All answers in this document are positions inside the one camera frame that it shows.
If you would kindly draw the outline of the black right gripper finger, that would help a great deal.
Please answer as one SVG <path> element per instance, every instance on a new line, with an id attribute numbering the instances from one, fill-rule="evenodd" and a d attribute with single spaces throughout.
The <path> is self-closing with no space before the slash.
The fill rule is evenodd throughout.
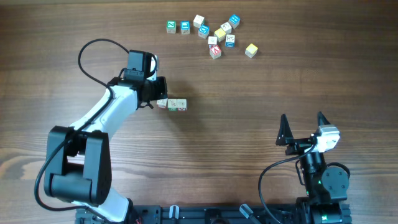
<path id="1" fill-rule="evenodd" d="M 317 114 L 317 121 L 318 121 L 318 126 L 330 125 L 330 122 L 326 119 L 326 117 L 321 111 L 319 111 Z"/>
<path id="2" fill-rule="evenodd" d="M 286 114 L 282 114 L 280 117 L 280 128 L 276 138 L 275 144 L 277 146 L 286 146 L 293 144 L 294 137 L 290 129 L 290 125 Z"/>

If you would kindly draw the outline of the white block red side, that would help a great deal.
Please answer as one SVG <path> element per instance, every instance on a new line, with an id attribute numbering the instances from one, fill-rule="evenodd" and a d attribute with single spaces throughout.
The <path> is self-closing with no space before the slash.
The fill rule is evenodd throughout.
<path id="1" fill-rule="evenodd" d="M 157 100 L 157 106 L 162 109 L 167 109 L 168 99 Z"/>

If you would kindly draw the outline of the white block green side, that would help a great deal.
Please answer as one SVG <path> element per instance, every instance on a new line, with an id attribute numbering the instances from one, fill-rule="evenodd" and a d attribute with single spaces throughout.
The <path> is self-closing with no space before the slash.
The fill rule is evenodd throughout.
<path id="1" fill-rule="evenodd" d="M 177 111 L 177 99 L 169 98 L 167 100 L 167 108 L 169 111 Z"/>

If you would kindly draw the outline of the white block red V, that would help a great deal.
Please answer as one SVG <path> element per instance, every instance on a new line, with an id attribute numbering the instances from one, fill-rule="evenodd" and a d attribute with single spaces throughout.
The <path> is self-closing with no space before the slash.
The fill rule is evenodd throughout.
<path id="1" fill-rule="evenodd" d="M 177 99 L 177 110 L 178 111 L 186 111 L 187 110 L 187 100 L 186 99 Z"/>

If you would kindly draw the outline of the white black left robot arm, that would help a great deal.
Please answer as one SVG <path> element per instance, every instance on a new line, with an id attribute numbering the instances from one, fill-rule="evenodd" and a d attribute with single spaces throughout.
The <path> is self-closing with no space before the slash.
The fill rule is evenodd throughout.
<path id="1" fill-rule="evenodd" d="M 69 202 L 70 209 L 101 223 L 139 223 L 141 216 L 111 186 L 109 142 L 126 118 L 151 101 L 167 97 L 158 58 L 130 50 L 127 67 L 105 87 L 103 97 L 70 126 L 55 126 L 48 135 L 46 161 L 37 180 L 47 196 Z"/>

